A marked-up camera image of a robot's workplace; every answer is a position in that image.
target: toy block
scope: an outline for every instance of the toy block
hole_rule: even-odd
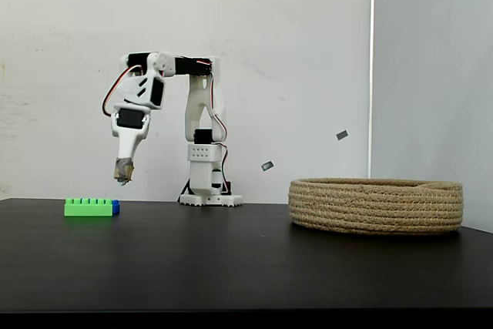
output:
[[[119,201],[96,198],[67,198],[65,200],[65,216],[112,216],[119,213]]]

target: red wire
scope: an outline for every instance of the red wire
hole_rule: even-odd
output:
[[[119,78],[116,79],[115,83],[113,83],[111,89],[106,94],[105,99],[102,101],[102,112],[104,113],[105,116],[111,117],[111,114],[109,114],[108,111],[106,111],[106,103],[108,102],[109,97],[113,94],[113,91],[118,86],[118,84],[120,84],[120,81],[126,76],[126,74],[132,71],[136,67],[142,69],[141,65],[133,65],[132,67],[129,67],[128,69],[123,71],[122,74],[119,76]]]

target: woven basket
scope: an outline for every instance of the woven basket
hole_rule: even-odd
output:
[[[304,227],[341,233],[423,235],[456,230],[460,183],[301,179],[291,182],[290,215]]]

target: white wall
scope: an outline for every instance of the white wall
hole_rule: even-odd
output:
[[[464,184],[493,231],[493,2],[375,0],[372,177]]]
[[[0,0],[2,197],[175,200],[188,177],[186,77],[171,79],[112,178],[100,105],[121,55],[220,55],[230,157],[247,202],[286,202],[292,179],[367,171],[370,0]],[[347,130],[341,140],[336,134]],[[265,173],[260,166],[273,161]]]

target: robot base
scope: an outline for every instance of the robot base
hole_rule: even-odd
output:
[[[179,196],[179,203],[188,206],[226,206],[236,207],[243,204],[242,196],[193,196],[182,194]]]

